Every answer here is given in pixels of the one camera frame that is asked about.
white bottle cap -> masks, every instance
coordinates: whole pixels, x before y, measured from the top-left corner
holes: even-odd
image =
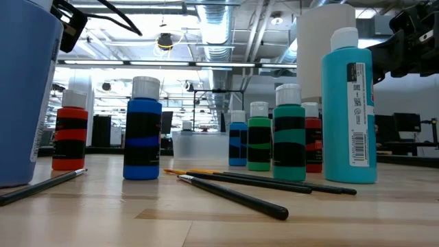
[[[318,117],[318,104],[315,102],[302,103],[305,109],[305,117]]]
[[[36,5],[39,5],[46,11],[50,12],[50,9],[52,8],[52,3],[54,0],[30,0],[32,3],[35,3]]]
[[[87,104],[87,94],[71,89],[66,89],[62,93],[62,107],[79,107],[85,109]]]
[[[284,84],[276,87],[276,106],[302,103],[302,89],[299,84]]]
[[[267,102],[250,103],[250,117],[268,117]]]
[[[191,130],[192,122],[191,121],[183,121],[183,130]]]
[[[148,76],[136,76],[132,80],[131,98],[140,97],[158,100],[160,97],[160,80]]]
[[[355,27],[343,27],[331,37],[331,51],[343,47],[358,47],[358,30]]]
[[[245,123],[246,112],[244,110],[232,110],[232,123]]]

wooden tabletop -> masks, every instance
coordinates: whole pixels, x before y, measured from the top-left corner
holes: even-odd
[[[356,196],[221,183],[288,208],[283,222],[171,174],[124,180],[122,164],[122,155],[88,155],[85,175],[1,207],[0,246],[439,246],[439,169],[379,164],[375,185],[308,174],[307,181],[351,187]],[[168,167],[271,175],[164,156],[161,168]],[[59,174],[51,171],[51,158],[40,158],[32,183]]]

black cable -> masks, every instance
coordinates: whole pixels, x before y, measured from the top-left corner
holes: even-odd
[[[138,34],[139,36],[142,36],[142,32],[140,32],[140,30],[136,27],[136,25],[124,13],[122,13],[120,10],[116,9],[116,7],[113,4],[107,2],[107,0],[97,0],[97,1],[102,3],[103,5],[105,5],[108,9],[110,9],[111,11],[116,13],[117,15],[119,15],[130,26],[130,28],[127,28],[126,25],[124,25],[124,24],[120,23],[119,21],[116,21],[110,17],[107,17],[107,16],[98,16],[99,18],[112,21],[113,23],[116,23],[119,26],[124,27],[127,30],[130,30],[131,32]]]

computer monitor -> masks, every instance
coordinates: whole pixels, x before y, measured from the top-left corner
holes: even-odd
[[[174,112],[162,113],[162,134],[171,134],[172,116]]]
[[[377,143],[401,140],[393,116],[375,115],[375,124],[378,126]]]
[[[420,132],[420,115],[415,113],[394,113],[396,130]]]

red paint bottle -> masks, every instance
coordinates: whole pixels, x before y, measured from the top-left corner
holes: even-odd
[[[56,116],[52,169],[58,171],[84,168],[87,140],[87,94],[64,90],[62,108]]]
[[[303,103],[305,109],[305,133],[307,172],[322,172],[322,120],[318,118],[317,103]]]

